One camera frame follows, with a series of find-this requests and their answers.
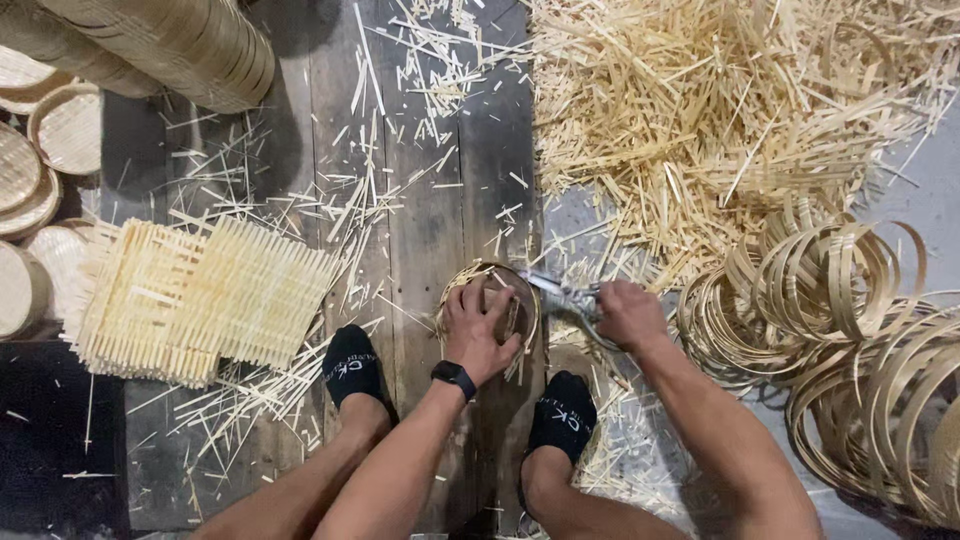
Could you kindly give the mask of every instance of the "watch face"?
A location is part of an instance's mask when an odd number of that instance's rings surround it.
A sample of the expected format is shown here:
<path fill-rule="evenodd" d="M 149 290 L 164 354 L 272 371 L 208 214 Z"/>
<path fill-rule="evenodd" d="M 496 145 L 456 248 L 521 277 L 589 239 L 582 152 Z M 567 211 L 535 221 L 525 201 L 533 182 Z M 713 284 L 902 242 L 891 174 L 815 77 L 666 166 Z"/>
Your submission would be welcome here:
<path fill-rule="evenodd" d="M 435 367 L 433 371 L 437 379 L 454 382 L 461 369 L 463 368 L 459 365 L 443 360 L 437 364 L 437 367 Z"/>

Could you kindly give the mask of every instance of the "man's right hand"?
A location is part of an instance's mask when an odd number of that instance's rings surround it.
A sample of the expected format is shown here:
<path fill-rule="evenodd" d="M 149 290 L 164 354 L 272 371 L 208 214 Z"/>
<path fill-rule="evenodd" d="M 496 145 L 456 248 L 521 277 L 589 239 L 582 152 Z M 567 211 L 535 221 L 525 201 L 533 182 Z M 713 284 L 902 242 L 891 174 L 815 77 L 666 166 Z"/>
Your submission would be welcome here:
<path fill-rule="evenodd" d="M 650 348 L 670 341 L 656 294 L 635 283 L 616 280 L 600 285 L 598 300 L 603 320 L 597 323 L 597 332 L 624 351 L 644 356 Z"/>

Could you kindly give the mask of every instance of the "woven bamboo panel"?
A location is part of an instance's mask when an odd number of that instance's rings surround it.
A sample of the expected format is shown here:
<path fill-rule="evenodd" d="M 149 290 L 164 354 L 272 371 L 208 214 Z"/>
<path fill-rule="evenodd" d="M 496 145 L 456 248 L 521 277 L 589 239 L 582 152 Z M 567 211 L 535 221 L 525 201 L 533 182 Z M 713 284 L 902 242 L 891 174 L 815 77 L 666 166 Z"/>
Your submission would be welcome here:
<path fill-rule="evenodd" d="M 53 219 L 62 198 L 60 177 L 53 169 L 44 169 L 34 194 L 19 207 L 0 213 L 0 240 L 20 240 L 39 231 Z"/>
<path fill-rule="evenodd" d="M 63 337 L 92 373 L 210 384 L 221 356 L 288 368 L 339 257 L 221 218 L 209 238 L 96 225 Z"/>
<path fill-rule="evenodd" d="M 40 160 L 30 141 L 0 122 L 0 212 L 22 205 L 39 184 Z"/>
<path fill-rule="evenodd" d="M 35 61 L 127 97 L 160 91 L 160 83 L 59 22 L 36 0 L 0 0 L 0 44 Z"/>
<path fill-rule="evenodd" d="M 27 136 L 43 161 L 76 175 L 100 170 L 101 133 L 100 89 L 86 84 L 51 92 L 36 106 L 27 124 Z"/>
<path fill-rule="evenodd" d="M 16 337 L 40 320 L 47 308 L 50 280 L 27 252 L 0 242 L 0 340 Z"/>
<path fill-rule="evenodd" d="M 78 31 L 188 99 L 256 107 L 274 78 L 270 42 L 227 0 L 41 0 Z"/>

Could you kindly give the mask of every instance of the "ankle sock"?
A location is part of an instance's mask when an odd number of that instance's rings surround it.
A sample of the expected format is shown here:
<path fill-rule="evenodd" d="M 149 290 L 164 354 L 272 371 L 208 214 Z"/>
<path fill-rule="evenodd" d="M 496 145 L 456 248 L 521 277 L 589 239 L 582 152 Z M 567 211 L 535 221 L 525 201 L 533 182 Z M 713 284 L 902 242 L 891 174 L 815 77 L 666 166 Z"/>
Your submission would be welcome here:
<path fill-rule="evenodd" d="M 534 405 L 534 424 L 523 457 L 541 446 L 563 450 L 574 467 L 597 425 L 597 409 L 582 377 L 564 370 L 553 376 Z M 517 484 L 520 506 L 529 513 L 523 486 Z"/>
<path fill-rule="evenodd" d="M 326 348 L 324 383 L 330 398 L 340 403 L 350 394 L 362 392 L 383 401 L 376 351 L 367 333 L 356 325 L 347 325 L 334 334 Z"/>

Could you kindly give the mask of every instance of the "bamboo basket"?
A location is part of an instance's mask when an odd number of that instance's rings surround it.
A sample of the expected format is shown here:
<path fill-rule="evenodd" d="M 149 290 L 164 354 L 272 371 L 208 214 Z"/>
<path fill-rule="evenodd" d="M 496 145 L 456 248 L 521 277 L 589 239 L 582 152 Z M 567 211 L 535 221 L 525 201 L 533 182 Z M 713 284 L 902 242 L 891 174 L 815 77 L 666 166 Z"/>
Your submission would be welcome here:
<path fill-rule="evenodd" d="M 0 47 L 0 88 L 19 90 L 39 85 L 57 69 L 7 47 Z"/>
<path fill-rule="evenodd" d="M 15 209 L 36 192 L 40 171 L 30 141 L 0 122 L 0 212 Z"/>
<path fill-rule="evenodd" d="M 63 198 L 60 177 L 45 169 L 43 180 L 33 195 L 16 209 L 0 213 L 0 240 L 20 240 L 50 223 Z"/>
<path fill-rule="evenodd" d="M 161 88 L 156 80 L 58 21 L 36 0 L 0 0 L 0 44 L 127 97 L 147 97 Z"/>
<path fill-rule="evenodd" d="M 0 340 L 43 318 L 50 290 L 50 278 L 36 258 L 0 241 Z"/>
<path fill-rule="evenodd" d="M 65 227 L 44 227 L 21 246 L 50 276 L 47 318 L 62 321 L 80 285 L 80 265 L 86 259 L 86 239 Z"/>
<path fill-rule="evenodd" d="M 61 219 L 60 221 L 54 224 L 54 227 L 63 227 L 65 229 L 69 229 L 70 231 L 73 231 L 74 233 L 79 234 L 87 242 L 93 239 L 93 236 L 94 236 L 93 229 L 96 226 L 97 224 L 94 223 L 93 221 L 90 221 L 89 219 L 85 219 L 82 217 L 68 217 L 66 219 Z"/>
<path fill-rule="evenodd" d="M 27 137 L 47 165 L 87 175 L 100 170 L 100 89 L 89 84 L 55 90 L 36 106 Z"/>
<path fill-rule="evenodd" d="M 256 107 L 274 79 L 270 42 L 226 0 L 42 0 L 78 31 L 197 105 Z"/>
<path fill-rule="evenodd" d="M 0 89 L 0 109 L 14 114 L 31 114 L 40 102 L 50 92 L 73 82 L 73 75 L 65 71 L 56 71 L 41 83 L 26 88 Z"/>

